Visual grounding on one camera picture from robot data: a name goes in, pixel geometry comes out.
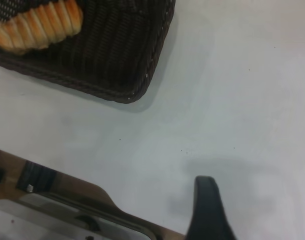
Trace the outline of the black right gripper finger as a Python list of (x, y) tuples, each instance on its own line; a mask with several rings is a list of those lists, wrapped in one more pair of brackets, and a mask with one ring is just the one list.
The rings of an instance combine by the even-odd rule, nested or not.
[(186, 239), (236, 239), (227, 220), (219, 187), (213, 177), (197, 176), (195, 178), (192, 218)]

